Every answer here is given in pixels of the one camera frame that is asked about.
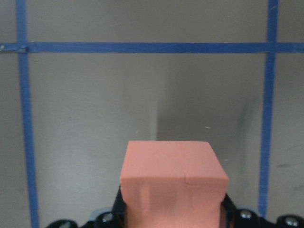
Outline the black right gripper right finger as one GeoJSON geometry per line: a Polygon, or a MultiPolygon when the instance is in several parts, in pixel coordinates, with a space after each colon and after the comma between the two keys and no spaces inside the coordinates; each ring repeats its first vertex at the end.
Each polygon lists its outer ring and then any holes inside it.
{"type": "Polygon", "coordinates": [[[221,202],[221,213],[226,216],[233,216],[236,210],[236,205],[226,193],[223,201],[221,202]]]}

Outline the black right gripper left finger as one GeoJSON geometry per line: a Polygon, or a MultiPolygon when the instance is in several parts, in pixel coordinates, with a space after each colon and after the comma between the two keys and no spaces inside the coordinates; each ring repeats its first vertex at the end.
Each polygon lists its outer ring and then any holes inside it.
{"type": "Polygon", "coordinates": [[[111,212],[118,215],[120,218],[125,216],[126,203],[123,200],[121,186],[119,186],[111,212]]]}

